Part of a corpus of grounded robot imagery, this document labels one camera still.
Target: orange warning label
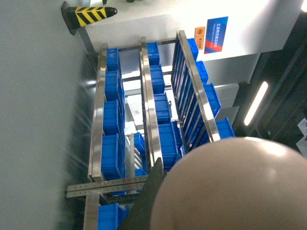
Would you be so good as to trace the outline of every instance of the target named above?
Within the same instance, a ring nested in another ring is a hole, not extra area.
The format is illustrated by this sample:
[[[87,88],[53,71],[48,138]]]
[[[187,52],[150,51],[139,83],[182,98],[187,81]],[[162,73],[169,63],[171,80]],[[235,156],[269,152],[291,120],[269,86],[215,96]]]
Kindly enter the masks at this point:
[[[205,42],[205,31],[206,31],[206,27],[197,27],[195,28],[195,41],[196,41],[196,45],[198,47],[198,50],[202,50],[204,49],[204,42]]]

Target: sign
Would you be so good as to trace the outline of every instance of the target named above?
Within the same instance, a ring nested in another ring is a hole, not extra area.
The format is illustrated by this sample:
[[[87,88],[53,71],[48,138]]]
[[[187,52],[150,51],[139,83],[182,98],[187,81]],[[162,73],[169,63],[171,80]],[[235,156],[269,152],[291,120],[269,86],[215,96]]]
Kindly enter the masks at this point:
[[[300,139],[299,142],[297,142],[296,146],[300,150],[300,152],[303,154],[305,158],[307,158],[307,140],[305,137]]]
[[[297,125],[301,130],[302,134],[307,137],[307,120],[304,118],[301,122]]]
[[[196,45],[198,47],[198,50],[202,50],[203,49],[203,45],[204,45],[204,41],[205,41],[205,31],[206,31],[206,27],[197,27],[195,28],[195,42]]]
[[[207,22],[205,54],[221,52],[226,33],[228,17],[209,19]]]

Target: floor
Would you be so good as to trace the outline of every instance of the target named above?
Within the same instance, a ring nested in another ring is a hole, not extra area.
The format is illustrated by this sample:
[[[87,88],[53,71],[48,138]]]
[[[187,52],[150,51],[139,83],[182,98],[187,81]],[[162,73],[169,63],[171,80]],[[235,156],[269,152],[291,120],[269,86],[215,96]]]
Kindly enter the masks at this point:
[[[82,1],[68,1],[80,5]],[[82,229],[94,73],[60,0],[0,2],[0,229]]]

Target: storage bin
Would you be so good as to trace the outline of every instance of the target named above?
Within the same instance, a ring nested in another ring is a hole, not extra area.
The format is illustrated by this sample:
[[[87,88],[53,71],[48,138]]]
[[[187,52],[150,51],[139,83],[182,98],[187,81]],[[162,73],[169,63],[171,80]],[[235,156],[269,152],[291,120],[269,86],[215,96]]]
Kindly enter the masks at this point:
[[[108,49],[107,50],[106,68],[107,68],[107,71],[116,71],[116,70],[118,70],[119,76],[120,76],[120,79],[121,79],[119,52],[118,52],[117,48]]]
[[[180,148],[182,146],[182,135],[181,135],[181,131],[177,126],[177,121],[173,121],[171,122],[173,129],[174,129],[174,134],[175,134],[175,138],[176,138],[176,143],[177,143],[177,147]]]
[[[142,158],[145,158],[145,140],[140,133],[134,134],[134,147],[140,152]]]
[[[196,61],[197,56],[198,56],[198,47],[196,45],[195,39],[194,38],[188,39],[188,43],[189,43],[189,46],[191,48],[193,58]]]
[[[150,75],[153,84],[153,93],[159,94],[164,93],[165,83],[163,79],[163,72],[161,65],[150,66]]]
[[[126,218],[129,210],[123,210],[118,203],[99,207],[98,230],[116,230]]]
[[[160,55],[157,42],[147,43],[149,65],[156,66],[160,64]]]
[[[106,88],[105,88],[106,100],[108,102],[118,100],[120,112],[124,117],[125,94],[124,94],[124,89],[122,88],[120,82],[121,79],[119,77],[118,70],[108,71],[106,73]]]
[[[119,110],[118,100],[105,102],[103,130],[105,135],[115,135],[118,133],[122,145],[125,143],[125,121],[123,118]]]
[[[105,179],[125,178],[125,159],[118,134],[102,137],[101,172]]]
[[[236,137],[228,118],[225,118],[224,120],[216,121],[216,126],[217,126],[217,129],[219,130],[221,139]],[[209,136],[206,133],[201,142],[201,145],[207,142],[209,142]]]
[[[169,106],[166,93],[154,95],[155,111],[158,124],[168,124],[171,122],[172,112]]]
[[[135,176],[145,176],[147,173],[143,169],[136,169]]]
[[[164,170],[170,170],[176,163],[178,148],[171,124],[158,125]]]
[[[202,61],[197,61],[196,67],[197,67],[198,73],[200,74],[201,82],[203,84],[207,84],[209,76],[208,76],[204,63]]]
[[[143,166],[143,170],[147,173],[147,163],[146,163],[145,156],[142,158],[142,166]]]
[[[212,109],[213,116],[214,116],[214,118],[216,118],[219,111],[221,110],[221,102],[220,102],[219,97],[218,97],[218,95],[215,91],[214,85],[212,83],[208,84],[208,85],[204,84],[203,87],[206,91],[207,98],[209,100],[209,104],[210,104],[210,107]]]

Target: ceiling light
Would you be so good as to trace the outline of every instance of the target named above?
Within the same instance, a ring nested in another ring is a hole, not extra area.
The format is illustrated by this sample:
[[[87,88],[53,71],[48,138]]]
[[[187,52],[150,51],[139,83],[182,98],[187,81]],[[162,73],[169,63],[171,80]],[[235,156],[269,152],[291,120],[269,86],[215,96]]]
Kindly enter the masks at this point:
[[[267,84],[267,82],[264,81],[262,83],[254,101],[253,101],[253,104],[251,105],[251,107],[248,111],[248,114],[245,117],[244,124],[246,126],[248,126],[250,124],[251,120],[253,119],[253,116],[255,115],[255,112],[258,109],[259,104],[262,101],[264,94],[265,94],[267,89],[268,89],[268,84]]]
[[[302,11],[304,11],[304,12],[307,12],[307,0],[305,0],[304,2],[303,2],[303,5],[302,5]]]

